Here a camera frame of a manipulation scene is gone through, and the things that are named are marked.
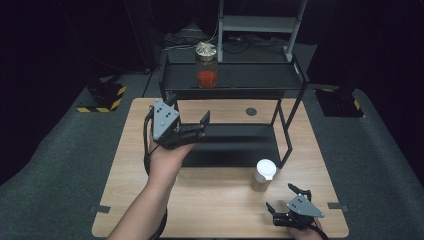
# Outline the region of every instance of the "metal rack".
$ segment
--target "metal rack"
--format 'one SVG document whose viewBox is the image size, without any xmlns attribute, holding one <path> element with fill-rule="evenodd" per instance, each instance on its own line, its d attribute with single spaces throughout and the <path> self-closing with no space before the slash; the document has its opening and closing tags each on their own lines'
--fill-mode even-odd
<svg viewBox="0 0 424 240">
<path fill-rule="evenodd" d="M 224 0 L 219 2 L 219 29 L 218 29 L 218 62 L 223 61 L 222 36 L 225 31 L 249 32 L 277 32 L 291 33 L 288 46 L 284 47 L 284 54 L 288 62 L 292 59 L 293 46 L 297 32 L 302 22 L 307 0 L 300 0 L 300 7 L 296 17 L 256 17 L 224 15 Z"/>
<path fill-rule="evenodd" d="M 208 136 L 206 142 L 198 144 L 197 149 L 187 156 L 185 166 L 251 167 L 256 165 L 259 157 L 269 156 L 269 159 L 276 159 L 275 164 L 282 168 L 290 156 L 293 148 L 288 129 L 307 87 L 307 80 L 294 55 L 287 63 L 221 63 L 218 65 L 217 86 L 202 89 L 196 81 L 194 63 L 170 63 L 165 53 L 161 59 L 158 83 L 164 101 L 172 94 L 176 94 L 178 100 L 277 100 L 269 124 L 209 124 L 205 131 Z M 287 120 L 281 106 L 286 91 L 297 91 Z M 287 152 L 282 159 L 273 128 L 277 115 L 287 143 Z M 232 150 L 223 152 L 222 149 L 228 149 L 229 144 L 233 146 Z"/>
</svg>

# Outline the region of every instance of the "yellow black hazard tape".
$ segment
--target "yellow black hazard tape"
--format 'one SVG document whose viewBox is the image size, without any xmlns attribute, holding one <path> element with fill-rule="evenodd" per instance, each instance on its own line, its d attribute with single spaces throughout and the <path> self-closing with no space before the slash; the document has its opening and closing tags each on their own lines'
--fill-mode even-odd
<svg viewBox="0 0 424 240">
<path fill-rule="evenodd" d="M 359 105 L 359 102 L 353 96 L 346 99 L 339 99 L 339 96 L 335 94 L 336 91 L 333 89 L 315 89 L 315 95 L 324 116 L 350 118 L 361 118 L 365 116 L 361 105 Z"/>
<path fill-rule="evenodd" d="M 321 89 L 324 92 L 334 92 L 333 89 Z M 361 105 L 359 105 L 358 100 L 354 99 L 353 104 L 355 105 L 356 110 L 361 110 Z"/>
<path fill-rule="evenodd" d="M 126 86 L 122 86 L 119 89 L 118 93 L 116 94 L 116 98 L 114 99 L 112 104 L 108 107 L 104 107 L 104 106 L 101 106 L 101 107 L 99 107 L 99 106 L 77 106 L 77 111 L 82 112 L 82 113 L 87 113 L 87 112 L 100 112 L 100 113 L 113 112 L 118 108 L 119 104 L 121 104 L 121 100 L 122 100 L 122 97 L 123 97 L 126 89 L 127 89 Z"/>
</svg>

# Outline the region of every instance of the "robot mount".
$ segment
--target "robot mount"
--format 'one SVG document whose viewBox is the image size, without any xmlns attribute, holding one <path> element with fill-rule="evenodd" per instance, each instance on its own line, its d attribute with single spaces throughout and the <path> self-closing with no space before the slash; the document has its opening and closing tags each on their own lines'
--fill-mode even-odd
<svg viewBox="0 0 424 240">
<path fill-rule="evenodd" d="M 153 119 L 153 141 L 166 149 L 203 141 L 205 128 L 210 121 L 210 111 L 208 111 L 199 124 L 181 124 L 180 113 L 171 107 L 176 101 L 176 95 L 171 96 L 166 102 L 156 99 L 155 105 L 150 107 L 146 117 L 146 121 Z"/>
<path fill-rule="evenodd" d="M 274 225 L 292 227 L 300 230 L 310 228 L 317 231 L 323 239 L 328 239 L 327 235 L 321 229 L 313 225 L 315 217 L 324 218 L 325 215 L 312 204 L 311 191 L 301 190 L 291 183 L 289 183 L 288 186 L 297 195 L 287 203 L 289 212 L 277 213 L 269 203 L 266 203 L 268 211 L 272 214 Z"/>
</svg>

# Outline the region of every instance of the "shelf leg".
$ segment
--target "shelf leg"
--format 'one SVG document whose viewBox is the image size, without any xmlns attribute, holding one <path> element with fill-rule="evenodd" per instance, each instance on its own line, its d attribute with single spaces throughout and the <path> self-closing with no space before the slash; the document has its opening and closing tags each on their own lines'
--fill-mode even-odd
<svg viewBox="0 0 424 240">
<path fill-rule="evenodd" d="M 300 7 L 299 7 L 299 11 L 297 12 L 296 21 L 294 22 L 294 25 L 293 25 L 293 32 L 290 35 L 289 45 L 287 47 L 284 47 L 284 54 L 286 55 L 286 59 L 288 62 L 290 62 L 292 59 L 294 43 L 296 42 L 297 33 L 300 28 L 300 23 L 302 22 L 303 12 L 305 12 L 307 2 L 308 0 L 302 0 L 300 2 Z"/>
<path fill-rule="evenodd" d="M 283 109 L 281 108 L 281 105 L 279 105 L 278 107 L 278 113 L 280 114 L 281 124 L 283 125 L 284 137 L 286 138 L 287 143 L 287 152 L 284 155 L 283 159 L 281 159 L 280 166 L 278 166 L 280 169 L 282 169 L 284 164 L 286 164 L 287 160 L 289 159 L 291 152 L 293 151 L 293 146 L 291 144 L 289 130 L 286 126 L 286 121 L 284 119 Z"/>
<path fill-rule="evenodd" d="M 219 0 L 219 18 L 218 18 L 218 62 L 222 62 L 223 59 L 223 46 L 222 46 L 222 28 L 223 28 L 223 16 L 224 16 L 224 0 Z"/>
<path fill-rule="evenodd" d="M 274 115 L 272 116 L 271 125 L 274 125 L 275 118 L 277 117 L 278 109 L 281 108 L 281 102 L 283 101 L 283 97 L 278 99 L 277 106 L 275 106 Z"/>
<path fill-rule="evenodd" d="M 306 91 L 306 83 L 304 83 L 304 86 L 302 87 L 302 89 L 299 92 L 299 95 L 296 98 L 296 101 L 294 102 L 293 108 L 290 112 L 289 117 L 287 118 L 287 122 L 286 122 L 286 128 L 289 129 L 290 124 L 294 118 L 294 115 L 296 114 L 297 108 L 299 107 L 300 101 L 302 101 L 303 95 L 305 94 Z"/>
</svg>

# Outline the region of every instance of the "white paper cup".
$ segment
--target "white paper cup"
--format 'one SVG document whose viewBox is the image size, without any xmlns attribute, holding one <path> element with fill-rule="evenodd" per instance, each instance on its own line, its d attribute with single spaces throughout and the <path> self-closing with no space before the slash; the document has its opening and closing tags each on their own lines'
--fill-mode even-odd
<svg viewBox="0 0 424 240">
<path fill-rule="evenodd" d="M 269 159 L 262 159 L 256 164 L 255 174 L 252 179 L 252 188 L 257 192 L 264 192 L 272 181 L 277 167 Z"/>
</svg>

